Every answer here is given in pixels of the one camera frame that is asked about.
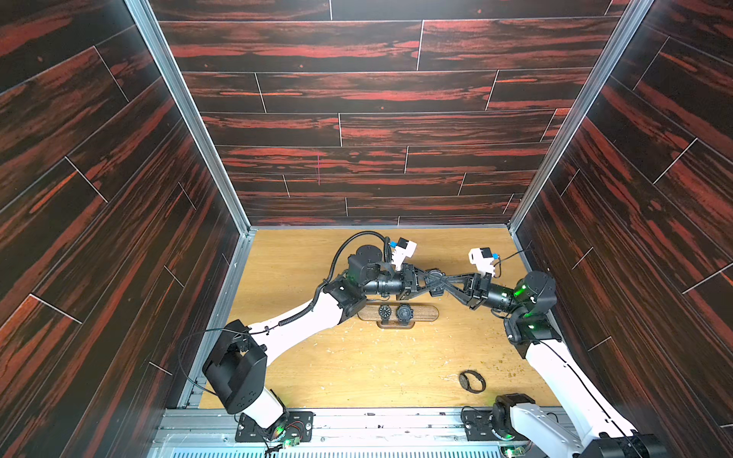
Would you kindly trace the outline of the black watch with strap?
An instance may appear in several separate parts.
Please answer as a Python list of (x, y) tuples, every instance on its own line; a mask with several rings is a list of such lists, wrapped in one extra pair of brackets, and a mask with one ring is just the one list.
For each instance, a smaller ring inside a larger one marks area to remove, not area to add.
[(445, 293), (444, 280), (446, 274), (439, 269), (431, 269), (426, 273), (425, 282), (427, 288), (429, 288), (429, 295), (431, 297), (441, 297)]

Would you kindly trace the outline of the chunky black watch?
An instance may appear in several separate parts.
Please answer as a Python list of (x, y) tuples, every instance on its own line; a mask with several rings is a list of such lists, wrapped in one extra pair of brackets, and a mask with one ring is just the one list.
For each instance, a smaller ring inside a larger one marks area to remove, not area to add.
[(401, 305), (399, 305), (395, 310), (395, 316), (399, 326), (409, 327), (414, 318), (414, 311), (407, 303), (401, 303)]

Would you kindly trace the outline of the slim black watch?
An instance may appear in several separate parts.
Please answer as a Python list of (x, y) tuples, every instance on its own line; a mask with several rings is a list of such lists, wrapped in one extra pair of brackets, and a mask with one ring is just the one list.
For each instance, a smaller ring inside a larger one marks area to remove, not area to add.
[(379, 326), (387, 326), (391, 321), (392, 309), (390, 305), (381, 305), (378, 310), (380, 322)]

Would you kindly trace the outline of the wooden watch stand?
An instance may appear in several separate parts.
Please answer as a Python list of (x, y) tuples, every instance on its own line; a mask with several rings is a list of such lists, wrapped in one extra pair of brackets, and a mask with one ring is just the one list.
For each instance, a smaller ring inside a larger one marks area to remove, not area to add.
[[(390, 305), (392, 309), (391, 321), (387, 326), (379, 326), (379, 307), (381, 305)], [(364, 322), (371, 322), (377, 324), (381, 329), (412, 329), (417, 323), (431, 323), (435, 322), (439, 318), (439, 311), (433, 305), (410, 305), (414, 311), (414, 318), (412, 324), (409, 327), (399, 326), (397, 318), (395, 316), (395, 310), (401, 303), (368, 303), (361, 311), (358, 312), (357, 317)]]

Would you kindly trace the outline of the thin black band watch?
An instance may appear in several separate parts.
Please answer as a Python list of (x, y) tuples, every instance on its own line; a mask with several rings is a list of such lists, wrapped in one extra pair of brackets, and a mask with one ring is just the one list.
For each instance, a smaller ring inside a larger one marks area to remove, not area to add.
[(471, 394), (479, 394), (486, 390), (487, 381), (478, 371), (473, 369), (463, 370), (458, 375), (460, 387)]

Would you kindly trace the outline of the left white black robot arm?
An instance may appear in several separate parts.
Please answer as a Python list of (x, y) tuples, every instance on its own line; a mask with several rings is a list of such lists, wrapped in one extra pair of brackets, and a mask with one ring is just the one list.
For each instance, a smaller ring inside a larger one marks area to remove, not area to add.
[(449, 293), (463, 305), (476, 299), (484, 275), (424, 271), (406, 261), (415, 248), (404, 239), (383, 247), (363, 245), (349, 256), (343, 273), (328, 274), (310, 301), (266, 322), (246, 326), (236, 320), (222, 328), (202, 372), (225, 410), (278, 437), (288, 423), (288, 411), (266, 388), (265, 378), (268, 366), (286, 351), (356, 316), (371, 296), (408, 301)]

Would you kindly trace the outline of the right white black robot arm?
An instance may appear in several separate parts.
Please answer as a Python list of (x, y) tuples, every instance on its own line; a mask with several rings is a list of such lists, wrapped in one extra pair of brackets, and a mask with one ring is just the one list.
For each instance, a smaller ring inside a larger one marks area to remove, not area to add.
[(432, 274), (426, 284), (470, 309), (484, 306), (497, 313), (509, 343), (541, 376), (573, 425), (559, 425), (527, 395), (500, 395), (492, 407), (498, 436), (522, 436), (549, 457), (667, 456), (656, 435), (640, 432), (605, 399), (550, 323), (557, 284), (549, 274), (532, 271), (514, 287), (494, 284), (488, 274)]

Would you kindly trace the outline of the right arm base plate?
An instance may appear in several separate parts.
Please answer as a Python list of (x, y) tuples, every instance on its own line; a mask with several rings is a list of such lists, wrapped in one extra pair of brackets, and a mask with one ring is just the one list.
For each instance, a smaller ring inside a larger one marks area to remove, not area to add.
[(491, 408), (463, 406), (460, 410), (460, 420), (469, 442), (529, 442), (527, 437), (519, 433), (497, 432), (492, 424)]

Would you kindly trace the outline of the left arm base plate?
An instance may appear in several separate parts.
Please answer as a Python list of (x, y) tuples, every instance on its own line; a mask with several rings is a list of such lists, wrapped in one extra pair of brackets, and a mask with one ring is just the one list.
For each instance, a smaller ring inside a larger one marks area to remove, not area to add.
[(273, 426), (264, 429), (253, 419), (240, 415), (235, 434), (236, 443), (284, 444), (295, 447), (312, 440), (314, 429), (313, 411), (290, 410), (281, 416)]

